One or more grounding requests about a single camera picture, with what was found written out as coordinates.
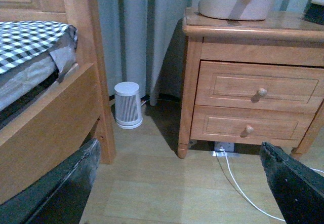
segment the curtain fold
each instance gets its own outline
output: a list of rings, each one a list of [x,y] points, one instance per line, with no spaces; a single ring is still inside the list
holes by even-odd
[[[181,95],[186,7],[200,0],[98,0],[110,95],[114,86],[132,81],[140,96]],[[304,12],[310,0],[275,0],[274,10]]]

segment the white bowl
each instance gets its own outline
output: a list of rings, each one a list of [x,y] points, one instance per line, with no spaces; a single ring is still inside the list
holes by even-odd
[[[225,20],[265,20],[274,0],[200,0],[199,12],[211,18]]]

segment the wooden bed frame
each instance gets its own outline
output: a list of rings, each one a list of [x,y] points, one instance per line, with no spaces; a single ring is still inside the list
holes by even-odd
[[[0,203],[75,152],[87,136],[101,142],[101,162],[115,146],[97,0],[0,0],[0,21],[42,20],[78,29],[80,69],[0,131]]]

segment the black and white checkered blanket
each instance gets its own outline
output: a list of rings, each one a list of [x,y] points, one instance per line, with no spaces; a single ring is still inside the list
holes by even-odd
[[[68,29],[76,28],[54,21],[0,22],[0,75],[45,52]]]

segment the laminate floor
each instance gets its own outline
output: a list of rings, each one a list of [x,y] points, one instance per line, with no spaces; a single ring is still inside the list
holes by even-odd
[[[190,144],[185,159],[177,148],[180,107],[159,101],[143,106],[143,124],[114,127],[117,157],[100,165],[81,224],[284,223],[256,210],[233,186],[224,157],[213,157],[211,144]],[[324,130],[305,165],[323,169]],[[282,218],[258,156],[259,146],[236,144],[230,165],[245,194],[261,209]]]

